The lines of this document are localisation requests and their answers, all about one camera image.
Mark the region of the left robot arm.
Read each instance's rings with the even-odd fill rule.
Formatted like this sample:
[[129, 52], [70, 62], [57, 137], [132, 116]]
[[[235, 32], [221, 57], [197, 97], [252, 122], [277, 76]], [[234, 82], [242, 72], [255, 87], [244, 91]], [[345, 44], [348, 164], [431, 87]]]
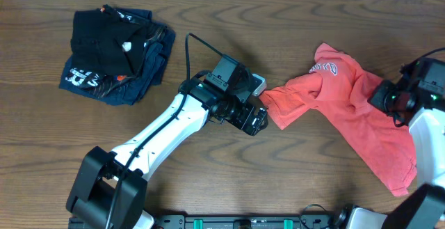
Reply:
[[147, 184], [162, 162], [210, 119], [250, 136], [268, 125], [267, 112], [249, 101], [266, 80], [228, 55], [213, 70], [187, 78], [170, 106], [143, 131], [107, 152], [83, 158], [66, 209], [89, 228], [152, 228], [145, 211]]

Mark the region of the black folded garment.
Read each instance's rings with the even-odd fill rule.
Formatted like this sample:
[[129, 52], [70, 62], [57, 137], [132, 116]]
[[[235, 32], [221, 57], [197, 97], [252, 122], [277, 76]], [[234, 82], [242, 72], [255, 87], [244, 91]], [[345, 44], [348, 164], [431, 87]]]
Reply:
[[136, 75], [143, 63], [147, 27], [122, 19], [108, 5], [77, 11], [70, 41], [72, 66], [105, 75]]

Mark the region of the red t-shirt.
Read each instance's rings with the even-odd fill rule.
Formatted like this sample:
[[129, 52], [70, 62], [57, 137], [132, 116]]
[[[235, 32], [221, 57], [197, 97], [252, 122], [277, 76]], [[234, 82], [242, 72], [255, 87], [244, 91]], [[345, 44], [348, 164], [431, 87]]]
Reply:
[[326, 43], [314, 54], [307, 74], [259, 97], [280, 129], [310, 109], [320, 111], [375, 176], [395, 196], [405, 196], [416, 177], [416, 153], [407, 127], [371, 106], [368, 99], [382, 78], [364, 70]]

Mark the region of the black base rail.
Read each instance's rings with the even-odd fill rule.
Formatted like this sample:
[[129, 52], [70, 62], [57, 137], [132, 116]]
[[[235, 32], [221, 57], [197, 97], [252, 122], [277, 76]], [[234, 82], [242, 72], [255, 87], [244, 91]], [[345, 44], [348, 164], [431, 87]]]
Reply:
[[118, 228], [147, 229], [308, 229], [345, 228], [352, 207], [347, 205], [334, 214], [318, 204], [306, 206], [302, 214], [282, 216], [189, 216], [186, 214], [164, 214], [153, 217], [142, 211], [137, 219], [133, 214], [118, 215]]

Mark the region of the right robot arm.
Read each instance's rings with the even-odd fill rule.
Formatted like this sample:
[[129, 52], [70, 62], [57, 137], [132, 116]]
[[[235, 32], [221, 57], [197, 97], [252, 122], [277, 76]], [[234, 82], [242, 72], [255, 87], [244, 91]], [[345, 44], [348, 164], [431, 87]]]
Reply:
[[400, 73], [395, 84], [383, 81], [369, 103], [409, 129], [419, 187], [389, 214], [344, 209], [340, 228], [434, 228], [444, 218], [444, 62], [424, 55]]

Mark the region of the navy printed folded shirt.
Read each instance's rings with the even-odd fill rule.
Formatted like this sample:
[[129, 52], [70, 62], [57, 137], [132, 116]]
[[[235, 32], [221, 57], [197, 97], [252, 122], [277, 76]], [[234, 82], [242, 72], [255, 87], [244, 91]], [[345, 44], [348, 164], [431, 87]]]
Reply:
[[114, 9], [122, 19], [147, 27], [143, 63], [138, 73], [128, 77], [80, 70], [72, 66], [71, 55], [63, 68], [59, 87], [112, 106], [133, 105], [143, 98], [150, 86], [161, 83], [176, 34], [166, 24], [154, 21], [149, 10]]

